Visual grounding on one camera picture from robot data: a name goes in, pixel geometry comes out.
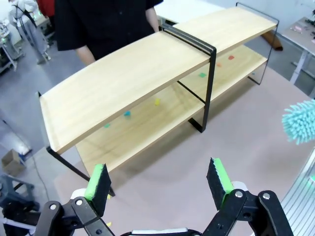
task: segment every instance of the yellow sticky note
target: yellow sticky note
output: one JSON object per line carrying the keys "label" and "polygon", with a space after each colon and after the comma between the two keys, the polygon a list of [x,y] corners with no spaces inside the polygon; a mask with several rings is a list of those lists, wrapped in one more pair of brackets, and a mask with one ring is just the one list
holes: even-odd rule
{"label": "yellow sticky note", "polygon": [[154,103],[156,106],[158,106],[159,105],[159,102],[160,102],[160,99],[159,98],[157,98],[156,99],[156,102]]}

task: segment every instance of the black metal frame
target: black metal frame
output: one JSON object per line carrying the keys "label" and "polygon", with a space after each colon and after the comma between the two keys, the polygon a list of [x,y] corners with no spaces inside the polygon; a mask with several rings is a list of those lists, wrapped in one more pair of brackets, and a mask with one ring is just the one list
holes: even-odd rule
{"label": "black metal frame", "polygon": [[[40,106],[40,97],[41,94],[40,92],[36,92],[36,99],[38,100],[38,108],[39,111],[38,113],[40,114],[40,129],[41,129],[41,134],[42,134],[42,138],[44,141],[44,145],[46,147],[47,152],[52,155],[56,160],[60,161],[62,164],[64,164],[66,167],[68,167],[70,170],[72,170],[73,172],[75,172],[77,175],[79,175],[80,177],[82,177],[83,179],[85,179],[86,181],[90,181],[90,177],[88,177],[86,174],[84,174],[83,172],[81,172],[80,170],[78,170],[77,168],[75,168],[73,165],[71,165],[68,161],[66,161],[60,154],[58,154],[57,152],[55,152],[54,150],[52,150],[52,148],[50,147],[50,142],[48,139],[48,135],[47,135],[47,131],[45,128],[45,122],[44,122],[44,116],[43,113],[41,111],[41,106]],[[109,190],[109,194],[114,197],[115,196],[115,192],[112,189],[112,187],[110,187]]]}
{"label": "black metal frame", "polygon": [[266,69],[267,69],[267,66],[268,66],[269,58],[270,58],[270,55],[271,55],[271,52],[272,52],[272,46],[275,44],[275,40],[276,40],[276,36],[277,36],[277,32],[278,32],[278,26],[279,26],[279,22],[280,22],[280,21],[279,21],[277,18],[273,17],[273,16],[270,16],[270,15],[268,15],[268,14],[262,12],[262,11],[259,11],[259,10],[255,9],[255,8],[253,8],[253,7],[251,7],[251,6],[248,6],[248,5],[246,5],[246,4],[243,4],[243,3],[241,3],[241,2],[237,2],[237,3],[235,4],[235,6],[238,6],[238,5],[244,6],[244,7],[246,7],[246,8],[249,8],[249,9],[251,9],[251,10],[253,10],[253,11],[256,11],[256,12],[258,12],[258,13],[264,15],[264,16],[269,17],[270,19],[273,19],[273,20],[277,21],[277,25],[276,25],[276,30],[275,30],[274,38],[273,38],[273,40],[272,40],[272,45],[270,46],[270,51],[269,51],[269,55],[268,55],[268,58],[267,58],[267,61],[266,61],[266,66],[265,66],[265,68],[264,68],[264,72],[262,73],[260,82],[257,82],[256,80],[254,80],[253,78],[251,78],[250,76],[248,76],[248,78],[249,78],[251,81],[253,81],[253,82],[254,82],[255,84],[257,84],[257,85],[260,85],[261,82],[262,82],[262,79],[264,78],[264,75],[265,75],[265,72],[266,72]]}
{"label": "black metal frame", "polygon": [[212,85],[213,85],[213,79],[214,79],[215,67],[216,67],[217,49],[214,46],[184,32],[184,31],[181,31],[181,30],[179,30],[179,29],[177,29],[171,25],[162,24],[162,30],[210,56],[210,58],[209,58],[210,66],[209,66],[209,73],[208,73],[206,100],[203,100],[201,97],[199,97],[196,93],[194,93],[191,89],[189,89],[183,83],[181,83],[180,81],[177,81],[187,91],[189,91],[192,95],[194,95],[197,99],[199,99],[201,102],[203,102],[205,104],[203,119],[202,119],[202,125],[199,124],[194,118],[190,118],[188,120],[189,123],[193,125],[193,127],[195,127],[200,133],[202,133],[206,129],[208,115],[209,115]]}

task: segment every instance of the lower shelf board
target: lower shelf board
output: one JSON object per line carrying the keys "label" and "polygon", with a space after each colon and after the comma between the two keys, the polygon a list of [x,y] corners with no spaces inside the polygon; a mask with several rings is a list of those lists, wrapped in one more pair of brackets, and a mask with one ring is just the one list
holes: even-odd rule
{"label": "lower shelf board", "polygon": [[[226,92],[265,62],[266,58],[245,46],[217,58],[211,100]],[[181,82],[205,99],[208,73],[209,65],[181,79]],[[96,164],[106,163],[108,171],[111,171],[203,108],[201,101],[181,85],[174,83],[132,108],[130,116],[118,117],[79,142],[76,147],[90,175]]]}
{"label": "lower shelf board", "polygon": [[204,104],[178,83],[165,88],[79,142],[91,175],[96,164],[113,170],[202,110]]}
{"label": "lower shelf board", "polygon": [[[236,83],[251,75],[267,58],[246,46],[237,47],[216,60],[211,101]],[[202,99],[206,99],[209,64],[192,72],[180,81]]]}

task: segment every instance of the robotic arm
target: robotic arm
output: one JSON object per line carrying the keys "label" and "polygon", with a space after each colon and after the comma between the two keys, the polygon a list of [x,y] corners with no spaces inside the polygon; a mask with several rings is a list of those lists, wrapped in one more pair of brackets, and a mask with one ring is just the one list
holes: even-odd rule
{"label": "robotic arm", "polygon": [[[217,160],[211,159],[207,180],[218,212],[203,233],[182,228],[132,231],[122,236],[228,236],[238,220],[247,221],[256,236],[293,236],[277,195],[272,191],[262,191],[255,196],[247,189],[231,188],[224,168],[217,168]],[[56,201],[47,202],[35,236],[71,236],[79,228],[84,228],[89,236],[115,236],[101,219],[107,199],[104,196],[111,185],[105,165],[102,165],[101,174],[93,173],[88,189],[90,184],[94,189],[92,194],[90,191],[87,195],[86,191],[84,197],[70,199],[63,206]]]}

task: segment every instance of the red cloth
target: red cloth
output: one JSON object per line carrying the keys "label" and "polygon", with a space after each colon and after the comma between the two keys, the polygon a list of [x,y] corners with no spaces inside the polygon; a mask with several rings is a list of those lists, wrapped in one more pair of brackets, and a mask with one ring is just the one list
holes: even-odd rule
{"label": "red cloth", "polygon": [[37,0],[37,4],[44,16],[50,17],[55,15],[55,0]]}

